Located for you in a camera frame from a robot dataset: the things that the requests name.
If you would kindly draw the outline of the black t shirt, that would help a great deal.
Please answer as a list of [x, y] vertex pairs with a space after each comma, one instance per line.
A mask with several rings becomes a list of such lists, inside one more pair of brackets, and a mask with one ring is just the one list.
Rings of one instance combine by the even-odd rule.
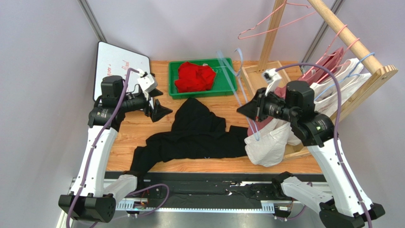
[[222, 159], [246, 156], [246, 127], [230, 126], [195, 98], [177, 110], [169, 132], [156, 133], [134, 150], [130, 171], [144, 176], [158, 162], [174, 159]]

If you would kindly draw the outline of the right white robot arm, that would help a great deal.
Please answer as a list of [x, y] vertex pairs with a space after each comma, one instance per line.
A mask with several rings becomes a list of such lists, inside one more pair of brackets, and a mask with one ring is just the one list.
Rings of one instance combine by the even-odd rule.
[[315, 110], [314, 95], [307, 82], [292, 81], [287, 84], [285, 98], [261, 88], [237, 112], [257, 122], [268, 117], [289, 122], [294, 135], [316, 159], [331, 190], [319, 191], [284, 172], [273, 179], [278, 196], [300, 201], [318, 213], [327, 228], [361, 228], [383, 216], [385, 209], [373, 203], [353, 177], [341, 142], [334, 138], [334, 124]]

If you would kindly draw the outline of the blue wire hanger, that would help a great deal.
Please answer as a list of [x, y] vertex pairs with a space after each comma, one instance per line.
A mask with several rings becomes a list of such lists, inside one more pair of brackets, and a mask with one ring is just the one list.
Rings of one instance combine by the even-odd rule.
[[241, 71], [242, 71], [242, 67], [243, 67], [243, 53], [242, 50], [240, 48], [236, 48], [234, 52], [237, 52], [239, 54], [240, 57], [240, 61], [241, 61], [241, 66], [239, 67], [239, 69], [236, 71], [231, 65], [230, 63], [226, 60], [224, 54], [222, 53], [221, 50], [218, 50], [216, 52], [216, 57], [217, 60], [220, 64], [221, 67], [224, 67], [224, 75], [225, 78], [231, 88], [231, 91], [234, 95], [234, 97], [236, 98], [236, 101], [238, 103], [238, 106], [241, 107], [242, 106], [242, 102], [237, 94], [237, 89], [240, 88], [242, 91], [242, 95], [243, 98], [245, 100], [245, 103], [247, 103], [248, 99], [247, 99], [247, 95], [244, 91], [242, 82], [241, 82]]

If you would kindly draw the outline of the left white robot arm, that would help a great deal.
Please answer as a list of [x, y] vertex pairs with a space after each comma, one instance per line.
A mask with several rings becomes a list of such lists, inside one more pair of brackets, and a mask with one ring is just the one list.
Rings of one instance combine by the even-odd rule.
[[121, 76], [107, 76], [100, 83], [101, 94], [88, 117], [88, 139], [84, 158], [70, 193], [61, 195], [59, 207], [70, 220], [108, 223], [117, 203], [137, 188], [137, 177], [122, 174], [107, 187], [104, 178], [107, 160], [125, 114], [142, 110], [152, 122], [172, 113], [154, 99], [159, 91], [153, 74], [136, 77], [135, 91], [127, 92]]

